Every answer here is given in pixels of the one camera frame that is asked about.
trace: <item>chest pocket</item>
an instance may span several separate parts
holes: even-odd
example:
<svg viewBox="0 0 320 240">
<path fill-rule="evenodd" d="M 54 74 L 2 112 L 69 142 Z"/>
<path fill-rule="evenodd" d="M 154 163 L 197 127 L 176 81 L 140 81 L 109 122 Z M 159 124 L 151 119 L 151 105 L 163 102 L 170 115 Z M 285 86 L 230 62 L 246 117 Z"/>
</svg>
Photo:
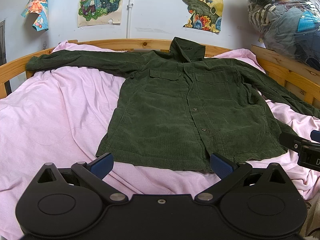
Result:
<svg viewBox="0 0 320 240">
<path fill-rule="evenodd" d="M 228 78 L 224 69 L 196 74 L 200 98 L 231 99 Z"/>
<path fill-rule="evenodd" d="M 183 97 L 181 73 L 162 72 L 150 69 L 150 77 L 146 91 L 159 95 Z"/>
</svg>

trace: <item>jacket collar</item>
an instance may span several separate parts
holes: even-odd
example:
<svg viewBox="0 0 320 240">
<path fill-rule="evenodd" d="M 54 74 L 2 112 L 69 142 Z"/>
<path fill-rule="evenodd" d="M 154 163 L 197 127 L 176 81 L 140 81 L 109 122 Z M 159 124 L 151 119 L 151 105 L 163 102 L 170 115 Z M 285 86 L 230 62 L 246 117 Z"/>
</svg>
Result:
<svg viewBox="0 0 320 240">
<path fill-rule="evenodd" d="M 204 59 L 205 46 L 174 37 L 171 42 L 170 52 L 173 53 L 175 59 L 183 62 L 199 61 Z"/>
</svg>

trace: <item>metal bolt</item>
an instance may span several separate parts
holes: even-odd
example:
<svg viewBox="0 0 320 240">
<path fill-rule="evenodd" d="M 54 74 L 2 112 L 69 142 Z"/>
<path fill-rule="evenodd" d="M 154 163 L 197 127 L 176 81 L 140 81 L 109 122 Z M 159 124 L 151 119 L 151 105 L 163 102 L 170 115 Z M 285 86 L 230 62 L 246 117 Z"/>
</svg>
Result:
<svg viewBox="0 0 320 240">
<path fill-rule="evenodd" d="M 113 193 L 110 195 L 110 199 L 113 201 L 123 201 L 125 199 L 125 195 L 122 193 Z"/>
<path fill-rule="evenodd" d="M 165 199 L 158 199 L 158 203 L 159 204 L 164 204 L 164 203 L 166 203 L 166 200 Z"/>
<path fill-rule="evenodd" d="M 212 200 L 212 199 L 213 199 L 213 195 L 210 194 L 210 193 L 206 193 L 206 192 L 200 193 L 200 194 L 198 195 L 198 199 L 204 200 L 204 201 L 209 201 L 209 200 Z"/>
</svg>

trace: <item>green corduroy jacket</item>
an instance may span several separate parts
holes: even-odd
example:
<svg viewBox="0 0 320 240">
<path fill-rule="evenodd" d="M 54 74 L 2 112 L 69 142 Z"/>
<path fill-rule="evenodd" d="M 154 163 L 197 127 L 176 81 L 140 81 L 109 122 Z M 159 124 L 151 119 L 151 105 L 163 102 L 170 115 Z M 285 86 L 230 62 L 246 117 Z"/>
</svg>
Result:
<svg viewBox="0 0 320 240">
<path fill-rule="evenodd" d="M 265 100 L 320 117 L 272 78 L 236 59 L 204 58 L 205 46 L 174 38 L 170 52 L 61 50 L 33 57 L 29 71 L 86 66 L 126 77 L 108 133 L 96 156 L 172 170 L 210 170 L 218 153 L 231 161 L 282 155 L 282 131 L 294 133 L 273 117 Z"/>
</svg>

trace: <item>pink bedsheet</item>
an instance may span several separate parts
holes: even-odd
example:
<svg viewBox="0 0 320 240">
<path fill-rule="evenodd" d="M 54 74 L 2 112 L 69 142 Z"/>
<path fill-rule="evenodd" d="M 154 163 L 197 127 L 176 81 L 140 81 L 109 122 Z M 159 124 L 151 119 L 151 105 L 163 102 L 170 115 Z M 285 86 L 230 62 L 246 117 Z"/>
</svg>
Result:
<svg viewBox="0 0 320 240">
<path fill-rule="evenodd" d="M 55 50 L 99 50 L 94 46 L 62 42 Z M 240 49 L 219 55 L 243 60 L 259 69 L 254 54 Z M 38 72 L 15 92 L 0 100 L 0 235 L 19 239 L 22 231 L 15 219 L 15 205 L 46 162 L 58 168 L 77 161 L 90 162 L 108 129 L 124 78 L 86 67 L 62 67 Z M 275 117 L 310 139 L 320 120 L 268 102 Z M 320 173 L 297 165 L 297 154 L 250 162 L 266 167 L 278 162 L 305 198 L 319 190 Z M 186 194 L 192 196 L 220 179 L 215 174 L 171 171 L 115 163 L 104 181 L 129 197 L 132 194 Z"/>
</svg>

